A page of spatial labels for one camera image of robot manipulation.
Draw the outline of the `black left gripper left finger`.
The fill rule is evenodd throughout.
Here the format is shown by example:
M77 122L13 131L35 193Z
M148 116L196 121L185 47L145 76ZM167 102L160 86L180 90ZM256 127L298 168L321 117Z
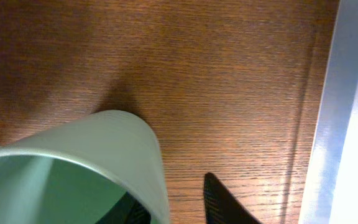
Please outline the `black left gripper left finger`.
M150 213L131 194L125 193L96 224L150 224Z

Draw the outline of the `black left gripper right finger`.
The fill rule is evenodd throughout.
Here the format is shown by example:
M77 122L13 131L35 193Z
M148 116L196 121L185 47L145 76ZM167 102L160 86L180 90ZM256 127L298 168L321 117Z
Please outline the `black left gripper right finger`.
M211 172L204 175L203 198L207 224L261 224Z

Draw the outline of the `mint green cup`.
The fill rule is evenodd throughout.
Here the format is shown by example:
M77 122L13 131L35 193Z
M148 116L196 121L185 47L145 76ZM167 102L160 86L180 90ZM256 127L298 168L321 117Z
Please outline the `mint green cup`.
M170 222L157 137L132 113L94 113L0 147L0 223L105 222L123 197Z

